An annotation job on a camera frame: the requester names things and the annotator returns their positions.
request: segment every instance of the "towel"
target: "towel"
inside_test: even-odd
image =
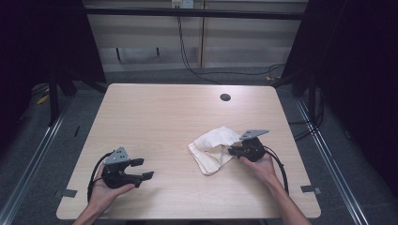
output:
[[[210,130],[188,145],[193,158],[204,175],[212,175],[233,156],[228,147],[240,142],[240,135],[228,127]]]

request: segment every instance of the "gray carpet floor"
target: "gray carpet floor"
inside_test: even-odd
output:
[[[259,73],[267,68],[209,68],[205,72],[234,71]],[[278,70],[272,77],[280,75]],[[216,84],[203,80],[186,69],[156,70],[142,72],[117,72],[106,74],[108,83],[202,83]],[[267,85],[268,74],[243,75],[214,73],[201,75],[221,84]],[[59,220],[56,209],[60,199],[54,194],[66,188],[77,159],[84,146],[85,139],[94,122],[103,99],[103,94],[77,82],[78,92],[72,98],[63,123],[58,130],[50,149],[41,164],[33,183],[13,219],[12,224],[70,224],[71,221]],[[288,121],[301,121],[297,106],[297,97],[291,94],[289,85],[277,89],[280,101]],[[47,130],[50,108],[49,101],[36,104],[38,96],[32,97],[32,103],[20,124],[20,131],[1,158],[0,183],[2,184],[0,206],[3,207],[22,176],[25,166],[35,153],[41,138]],[[305,125],[291,125],[293,134],[306,130]],[[378,173],[367,163],[355,140],[345,136],[344,125],[334,115],[326,102],[325,116],[320,130],[334,155],[342,173],[358,199],[369,224],[398,224],[398,202]],[[307,173],[314,187],[322,190],[316,197],[322,210],[319,218],[312,219],[313,224],[355,224],[348,212],[343,198],[332,180],[329,170],[311,138],[297,142]],[[189,221],[148,221],[147,224],[188,224]],[[125,221],[99,221],[96,224],[125,224]],[[254,220],[240,221],[201,221],[198,224],[257,224]],[[269,219],[268,224],[282,224],[279,219]]]

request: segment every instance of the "wall socket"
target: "wall socket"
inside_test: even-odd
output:
[[[172,8],[193,8],[193,0],[172,0]]]

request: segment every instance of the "wooden tabletop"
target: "wooden tabletop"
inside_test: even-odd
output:
[[[223,101],[221,94],[231,99]],[[103,218],[278,218],[266,187],[236,158],[211,176],[201,173],[188,144],[219,127],[239,134],[269,129],[259,138],[284,164],[290,196],[306,217],[320,216],[314,194],[300,189],[310,181],[274,88],[119,83],[109,86],[70,178],[68,189],[78,192],[75,198],[62,199],[57,216],[79,216],[87,205],[87,183],[96,162],[124,146],[131,158],[145,159],[144,165],[126,173],[155,174],[116,199]]]

